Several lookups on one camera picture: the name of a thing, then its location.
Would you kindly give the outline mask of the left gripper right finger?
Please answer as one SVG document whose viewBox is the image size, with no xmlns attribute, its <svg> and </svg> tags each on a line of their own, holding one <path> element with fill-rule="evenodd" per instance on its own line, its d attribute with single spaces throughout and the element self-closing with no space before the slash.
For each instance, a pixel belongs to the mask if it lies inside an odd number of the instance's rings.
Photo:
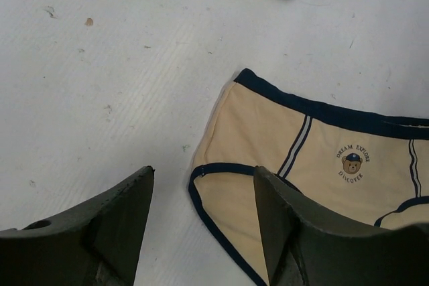
<svg viewBox="0 0 429 286">
<path fill-rule="evenodd" d="M 264 167 L 253 176 L 270 285 L 427 285 L 428 224 L 388 230 L 342 216 Z"/>
</svg>

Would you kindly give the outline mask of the beige navy-trimmed underwear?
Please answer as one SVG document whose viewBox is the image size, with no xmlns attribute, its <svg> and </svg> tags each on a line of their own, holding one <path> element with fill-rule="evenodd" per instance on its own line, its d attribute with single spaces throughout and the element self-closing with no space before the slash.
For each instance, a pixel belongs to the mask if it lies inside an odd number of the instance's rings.
<svg viewBox="0 0 429 286">
<path fill-rule="evenodd" d="M 256 285 L 270 285 L 256 167 L 363 224 L 388 230 L 428 224 L 426 119 L 308 100 L 242 70 L 212 114 L 188 191 L 210 233 Z"/>
</svg>

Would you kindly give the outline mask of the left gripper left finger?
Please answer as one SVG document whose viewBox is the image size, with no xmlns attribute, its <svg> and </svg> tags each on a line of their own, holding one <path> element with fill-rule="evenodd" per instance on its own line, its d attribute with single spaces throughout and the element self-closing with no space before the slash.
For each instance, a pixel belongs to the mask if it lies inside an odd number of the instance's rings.
<svg viewBox="0 0 429 286">
<path fill-rule="evenodd" d="M 153 189 L 146 166 L 68 210 L 1 231 L 1 284 L 133 285 Z"/>
</svg>

